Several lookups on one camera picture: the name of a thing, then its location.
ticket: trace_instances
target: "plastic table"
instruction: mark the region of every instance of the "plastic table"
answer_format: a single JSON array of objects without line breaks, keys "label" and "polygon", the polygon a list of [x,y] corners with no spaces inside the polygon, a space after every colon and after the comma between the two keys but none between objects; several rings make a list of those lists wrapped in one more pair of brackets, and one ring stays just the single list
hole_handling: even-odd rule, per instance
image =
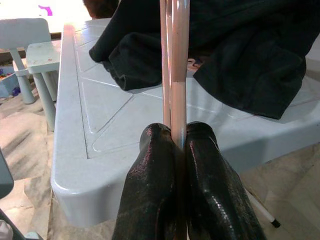
[{"label": "plastic table", "polygon": [[[88,51],[108,22],[66,24],[62,38],[51,185],[67,219],[82,227],[116,217],[140,135],[163,120],[160,86],[125,92],[91,60]],[[187,121],[212,126],[238,172],[320,141],[320,82],[314,79],[304,78],[281,120],[222,104],[191,74],[186,84]]]}]

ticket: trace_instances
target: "dark green fabric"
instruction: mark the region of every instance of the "dark green fabric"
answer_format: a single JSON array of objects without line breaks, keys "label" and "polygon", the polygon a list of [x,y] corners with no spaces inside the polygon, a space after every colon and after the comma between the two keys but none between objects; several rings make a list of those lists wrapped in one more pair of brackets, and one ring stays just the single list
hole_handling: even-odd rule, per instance
[{"label": "dark green fabric", "polygon": [[185,155],[190,239],[266,240],[240,177],[222,157],[209,125],[187,125]]},{"label": "dark green fabric", "polygon": [[175,144],[163,124],[147,126],[129,170],[112,240],[173,240],[176,229]]},{"label": "dark green fabric", "polygon": [[[209,56],[193,76],[224,104],[280,119],[319,32],[319,0],[191,0],[189,55]],[[89,54],[123,90],[160,84],[159,0],[122,0]]]}]

